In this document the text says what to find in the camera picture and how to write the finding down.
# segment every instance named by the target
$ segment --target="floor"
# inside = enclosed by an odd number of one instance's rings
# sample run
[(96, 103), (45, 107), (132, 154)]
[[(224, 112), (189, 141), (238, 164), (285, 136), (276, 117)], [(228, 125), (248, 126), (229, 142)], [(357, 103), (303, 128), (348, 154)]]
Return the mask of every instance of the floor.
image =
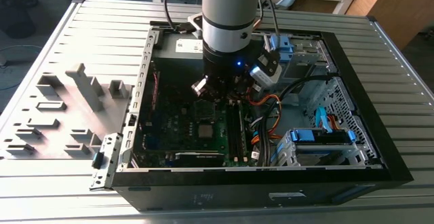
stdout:
[[(170, 3), (193, 4), (194, 0), (169, 0)], [(38, 5), (27, 12), (35, 25), (35, 34), (25, 39), (10, 39), (0, 32), (0, 48), (10, 45), (35, 45), (44, 46), (52, 30), (66, 10), (70, 0), (38, 0)], [(9, 60), (6, 67), (0, 67), (0, 113), (13, 95), (15, 87), (30, 67), (31, 61), (37, 56), (37, 48), (17, 48), (2, 52)], [(403, 50), (403, 54), (413, 66), (416, 72), (425, 81), (428, 87), (434, 89), (434, 39), (425, 41), (423, 36), (416, 36)]]

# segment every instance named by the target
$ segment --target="blue latch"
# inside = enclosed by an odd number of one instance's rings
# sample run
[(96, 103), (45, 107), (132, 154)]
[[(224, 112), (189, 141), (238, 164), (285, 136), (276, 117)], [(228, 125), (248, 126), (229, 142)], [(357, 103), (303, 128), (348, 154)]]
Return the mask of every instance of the blue latch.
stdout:
[(295, 130), (297, 139), (300, 141), (315, 141), (312, 130)]
[(355, 136), (355, 133), (352, 130), (348, 131), (348, 137), (352, 143), (357, 140), (357, 137)]
[[(293, 54), (293, 45), (291, 45), (289, 37), (280, 35), (280, 45), (279, 45), (279, 54), (280, 54), (280, 63), (288, 63), (292, 59)], [(269, 38), (271, 48), (276, 49), (277, 47), (277, 36), (271, 35)]]
[(291, 131), (291, 140), (292, 140), (292, 142), (297, 141), (297, 136), (296, 136), (295, 131)]

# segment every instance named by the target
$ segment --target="blue cable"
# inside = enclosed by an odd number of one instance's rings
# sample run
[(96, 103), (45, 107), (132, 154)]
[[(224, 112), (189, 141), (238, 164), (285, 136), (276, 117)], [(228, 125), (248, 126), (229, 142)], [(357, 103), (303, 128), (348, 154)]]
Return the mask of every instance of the blue cable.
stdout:
[(11, 85), (10, 87), (0, 88), (0, 91), (6, 90), (6, 89), (9, 89), (9, 88), (13, 88), (13, 87), (18, 86), (19, 84), (21, 84), (21, 83), (17, 83), (15, 85)]

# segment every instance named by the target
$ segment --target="blue drive bracket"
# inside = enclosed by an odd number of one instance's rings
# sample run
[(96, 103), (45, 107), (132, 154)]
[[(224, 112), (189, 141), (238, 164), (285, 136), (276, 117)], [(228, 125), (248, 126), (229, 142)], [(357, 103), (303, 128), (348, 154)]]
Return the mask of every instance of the blue drive bracket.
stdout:
[(293, 45), (291, 45), (289, 37), (280, 35), (280, 45), (277, 46), (277, 36), (271, 35), (269, 38), (269, 45), (271, 48), (275, 50), (279, 47), (279, 54), (280, 54), (280, 61), (279, 63), (288, 63), (292, 59), (293, 54)]
[(328, 125), (328, 120), (327, 120), (327, 112), (325, 112), (325, 108), (319, 106), (316, 108), (316, 112), (315, 112), (315, 126), (319, 127), (319, 122), (323, 122), (323, 128), (327, 130), (328, 133), (332, 132), (332, 129)]

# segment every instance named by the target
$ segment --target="aluminum extrusion table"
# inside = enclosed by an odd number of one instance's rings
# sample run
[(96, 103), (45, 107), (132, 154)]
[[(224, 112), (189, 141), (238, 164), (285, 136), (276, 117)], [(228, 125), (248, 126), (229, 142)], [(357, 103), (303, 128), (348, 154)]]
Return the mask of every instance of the aluminum extrusion table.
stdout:
[[(169, 5), (173, 21), (198, 6)], [(149, 21), (164, 21), (161, 4), (76, 0), (65, 12), (0, 117), (0, 130), (21, 111), (35, 75), (80, 61), (98, 81), (136, 80)], [(0, 160), (0, 220), (93, 219), (101, 223), (428, 223), (434, 218), (434, 97), (376, 22), (364, 17), (277, 11), (281, 28), (333, 32), (373, 103), (413, 181), (339, 206), (138, 212), (116, 192), (89, 192), (90, 160)], [(264, 26), (272, 27), (265, 12)]]

